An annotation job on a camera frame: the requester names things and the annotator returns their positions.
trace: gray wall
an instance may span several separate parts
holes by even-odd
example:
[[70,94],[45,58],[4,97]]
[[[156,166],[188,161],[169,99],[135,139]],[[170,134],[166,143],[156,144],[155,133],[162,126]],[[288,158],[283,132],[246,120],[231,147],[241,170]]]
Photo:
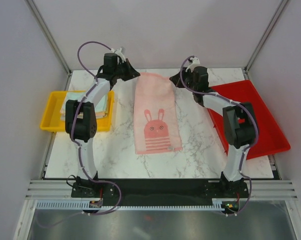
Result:
[[12,239],[49,133],[49,93],[67,76],[23,0],[0,0],[0,240]]
[[275,158],[301,201],[301,0],[292,0],[250,70],[291,150]]
[[[281,0],[34,0],[72,69],[86,41],[126,47],[137,69],[180,68],[189,55],[206,67],[244,67]],[[86,46],[96,69],[106,49]]]

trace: marble tabletop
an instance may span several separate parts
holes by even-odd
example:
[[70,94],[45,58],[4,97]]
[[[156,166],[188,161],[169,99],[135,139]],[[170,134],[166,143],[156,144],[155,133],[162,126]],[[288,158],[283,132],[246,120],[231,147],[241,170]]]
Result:
[[[141,69],[170,77],[178,69]],[[240,68],[208,70],[210,86],[241,81]],[[72,74],[69,91],[86,90],[93,77],[84,70]],[[193,100],[186,89],[173,87],[182,141],[182,151],[135,154],[133,108],[137,79],[119,80],[115,91],[115,108],[109,132],[98,132],[93,141],[94,162],[100,178],[219,178],[227,156],[207,109]],[[74,144],[65,132],[56,134],[46,169],[46,178],[76,175],[78,159]],[[243,172],[252,178],[273,178],[267,156],[246,161]]]

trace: yellow plastic bin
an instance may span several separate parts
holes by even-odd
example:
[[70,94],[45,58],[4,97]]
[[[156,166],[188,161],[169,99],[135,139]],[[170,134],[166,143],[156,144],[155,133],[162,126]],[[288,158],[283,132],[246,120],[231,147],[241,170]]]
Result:
[[[40,129],[48,132],[65,132],[65,121],[61,120],[61,108],[66,97],[67,91],[52,91],[49,95],[48,102],[42,116]],[[115,93],[108,93],[107,116],[97,119],[97,131],[108,132],[112,125],[112,113]]]

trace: reflective floor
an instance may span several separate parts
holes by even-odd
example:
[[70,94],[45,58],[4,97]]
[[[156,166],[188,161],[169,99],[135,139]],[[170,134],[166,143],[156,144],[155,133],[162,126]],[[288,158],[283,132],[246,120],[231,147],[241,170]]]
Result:
[[[53,224],[75,213],[37,210],[38,222]],[[33,220],[29,240],[295,240],[284,202],[250,202],[238,216],[208,211],[119,210],[76,215],[49,229]]]

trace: red plastic bin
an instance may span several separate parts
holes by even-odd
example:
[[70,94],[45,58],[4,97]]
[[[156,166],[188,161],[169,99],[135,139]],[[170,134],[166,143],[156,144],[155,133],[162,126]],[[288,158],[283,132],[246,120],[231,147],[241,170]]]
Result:
[[[259,139],[257,144],[249,150],[247,159],[276,154],[291,149],[289,142],[250,80],[212,86],[211,88],[228,99],[238,102],[250,102],[252,104],[258,124]],[[224,134],[223,117],[213,110],[209,109],[208,112],[214,127],[216,127],[221,143],[226,153],[228,153],[229,144]]]

